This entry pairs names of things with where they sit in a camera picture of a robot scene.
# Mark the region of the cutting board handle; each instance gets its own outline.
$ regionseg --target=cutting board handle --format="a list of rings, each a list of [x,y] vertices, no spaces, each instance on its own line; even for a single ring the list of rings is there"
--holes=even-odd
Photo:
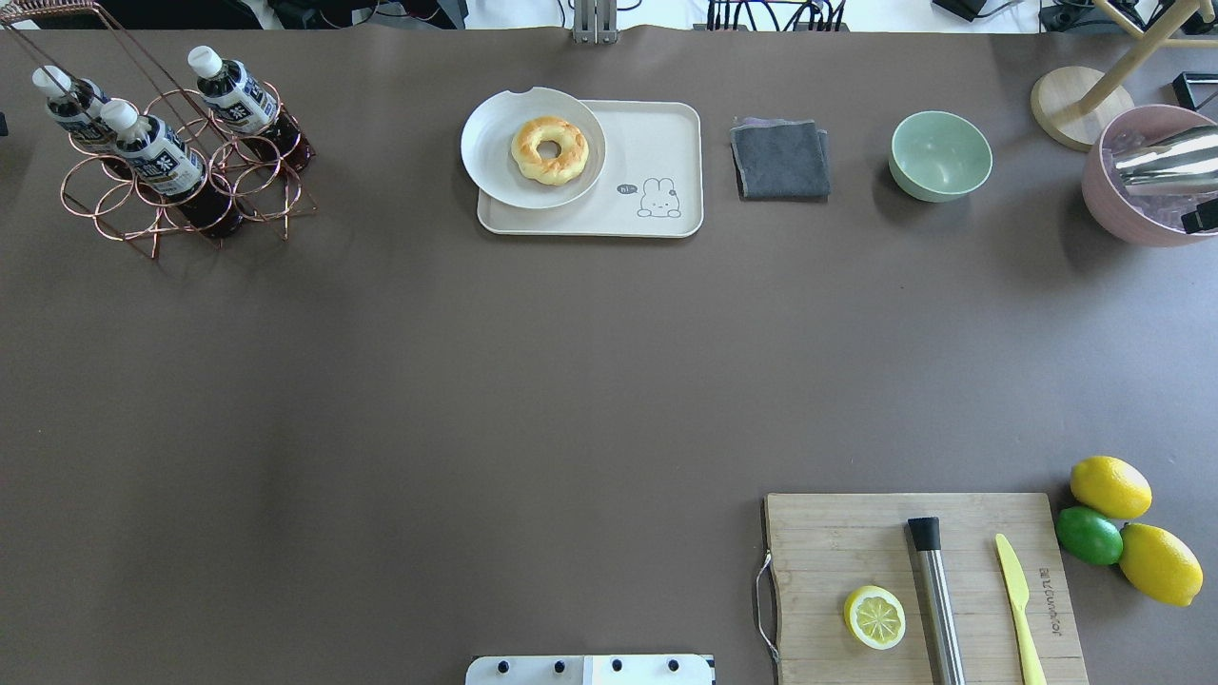
[[[758,575],[753,579],[753,612],[758,617],[758,633],[765,640],[765,646],[770,648],[770,658],[777,664],[782,661],[782,657],[778,656],[778,647],[773,646],[773,640],[765,634],[765,626],[761,624],[761,577],[765,575],[765,572],[770,570],[770,581],[773,581],[772,563],[773,555],[770,553],[770,550],[766,550],[765,558],[761,561],[761,568],[758,569]]]

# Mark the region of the tray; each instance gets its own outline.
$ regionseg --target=tray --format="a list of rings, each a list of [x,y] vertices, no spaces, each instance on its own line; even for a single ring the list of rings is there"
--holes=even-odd
[[[905,528],[906,519],[921,516],[939,517],[966,680],[1023,684],[994,548],[994,534],[1002,533],[1032,590],[1028,623],[1047,681],[1088,685],[1049,497],[1041,492],[769,495],[780,685],[933,685]],[[892,650],[866,647],[843,623],[847,595],[866,584],[887,587],[905,607],[905,639]]]
[[[702,121],[682,102],[583,100],[605,132],[600,179],[572,202],[523,210],[477,194],[477,219],[503,235],[686,238],[702,225]]]

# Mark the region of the stainless steel muddler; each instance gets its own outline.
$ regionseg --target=stainless steel muddler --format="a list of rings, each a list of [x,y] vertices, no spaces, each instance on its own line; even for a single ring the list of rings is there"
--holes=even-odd
[[[1197,195],[1218,190],[1218,126],[1197,126],[1113,155],[1130,195]]]
[[[960,661],[960,642],[956,640],[956,623],[951,618],[948,575],[943,568],[943,552],[939,546],[939,519],[911,518],[909,525],[922,570],[922,587],[931,606],[939,685],[965,685],[965,665]]]

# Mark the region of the table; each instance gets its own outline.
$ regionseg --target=table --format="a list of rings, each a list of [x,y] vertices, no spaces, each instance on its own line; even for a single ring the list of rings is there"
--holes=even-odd
[[[1028,110],[1069,35],[557,28],[149,33],[273,82],[322,213],[150,262],[67,216],[74,161],[0,41],[0,680],[460,683],[497,653],[698,651],[770,683],[752,579],[771,491],[1045,491],[1135,463],[1147,523],[1218,569],[1218,243],[1123,244]],[[147,99],[100,33],[37,37]],[[944,67],[951,56],[951,68]],[[1139,102],[1205,55],[1161,51]],[[680,241],[484,230],[458,138],[535,84],[702,113],[706,221]],[[885,168],[907,113],[988,137],[971,197]],[[823,204],[742,202],[737,116],[829,132]],[[1094,683],[1218,670],[1212,587],[1177,609],[1066,558]]]

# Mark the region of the bottle label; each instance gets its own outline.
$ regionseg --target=bottle label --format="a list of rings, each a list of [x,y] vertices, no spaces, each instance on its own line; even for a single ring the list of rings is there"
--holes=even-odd
[[[114,140],[113,133],[108,128],[105,128],[104,124],[94,123],[89,118],[89,115],[80,112],[71,117],[61,117],[51,112],[51,118],[55,119],[55,123],[60,124],[60,128],[68,132],[72,140],[76,140],[77,145],[85,152],[93,152],[94,155],[114,154],[111,145]]]
[[[194,190],[203,177],[203,163],[194,150],[186,150],[168,128],[138,152],[123,156],[135,173],[161,195],[181,195]]]
[[[244,65],[241,78],[224,95],[203,98],[207,106],[236,133],[253,134],[267,128],[278,107],[275,98],[258,84]]]

